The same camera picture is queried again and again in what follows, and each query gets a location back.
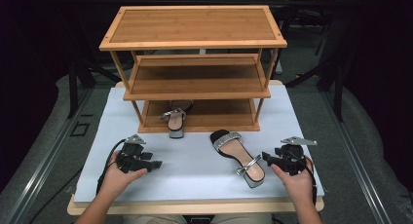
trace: bamboo shelf top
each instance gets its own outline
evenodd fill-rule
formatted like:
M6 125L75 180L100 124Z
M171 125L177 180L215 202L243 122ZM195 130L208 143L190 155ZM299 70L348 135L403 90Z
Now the bamboo shelf top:
M124 100L269 98L255 54L138 56Z
M285 48L268 6L121 7L101 51Z

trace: hand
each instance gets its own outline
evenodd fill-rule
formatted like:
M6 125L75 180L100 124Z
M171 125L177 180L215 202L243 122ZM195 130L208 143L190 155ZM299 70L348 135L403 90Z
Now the hand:
M313 164L310 159L306 159L307 168L313 172ZM282 171L277 165L272 164L271 168L274 173L282 181L288 196L292 199L294 203L300 201L307 201L313 199L313 180L311 175L306 169L301 171L301 173L290 176L289 174Z
M146 168L134 172L123 173L116 164L116 158L119 152L119 150L114 152L110 157L109 168L106 171L98 193L99 195L112 200L112 202L125 191L129 184L147 173Z

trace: wooden shoe rack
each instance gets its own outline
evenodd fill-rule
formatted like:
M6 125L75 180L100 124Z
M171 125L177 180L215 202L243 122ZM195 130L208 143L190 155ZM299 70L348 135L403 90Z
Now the wooden shoe rack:
M268 6L121 7L99 48L108 51L136 111L138 132L168 132L159 115L169 100L194 99L185 131L259 131L258 117L273 66L261 65L263 49L273 64L286 41ZM153 55L136 51L253 49L252 54ZM117 53L131 51L127 77ZM259 99L257 106L254 99ZM137 100L144 100L139 109Z

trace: table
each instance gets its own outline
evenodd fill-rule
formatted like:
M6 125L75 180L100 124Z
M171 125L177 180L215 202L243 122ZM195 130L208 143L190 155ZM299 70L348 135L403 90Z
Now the table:
M274 154L274 148L282 146L282 138L303 137L285 87L270 85L270 89L272 97L267 99L260 116L262 130L240 132L251 155L262 151ZM97 180L112 147L137 129L139 122L133 108L122 100L124 91L123 88L113 88L108 96L76 194L67 208L71 215L80 215L94 198ZM144 152L154 153L153 160L161 160L163 165L131 184L109 208L108 214L294 211L281 181L264 161L259 164L266 172L265 181L250 189L244 179L236 175L235 160L220 156L213 149L209 135L208 132L190 132L182 139L169 139L166 132L140 133L139 136L147 141L143 145ZM307 146L303 148L310 156ZM322 210L324 192L316 170L315 176L319 185L316 207Z

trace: high heel sandal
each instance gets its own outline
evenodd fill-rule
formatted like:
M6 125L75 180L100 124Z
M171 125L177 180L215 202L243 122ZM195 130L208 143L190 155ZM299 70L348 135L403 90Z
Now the high heel sandal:
M255 188L264 182L265 172L257 162L261 155L254 159L249 155L243 146L242 137L237 132L219 130L210 135L215 150L226 158L237 160L240 167L237 168L237 175L243 176L250 188Z
M186 111L191 109L193 104L193 100L171 100L169 106L172 110L159 116L161 120L168 121L170 138L183 137L183 121L186 118Z

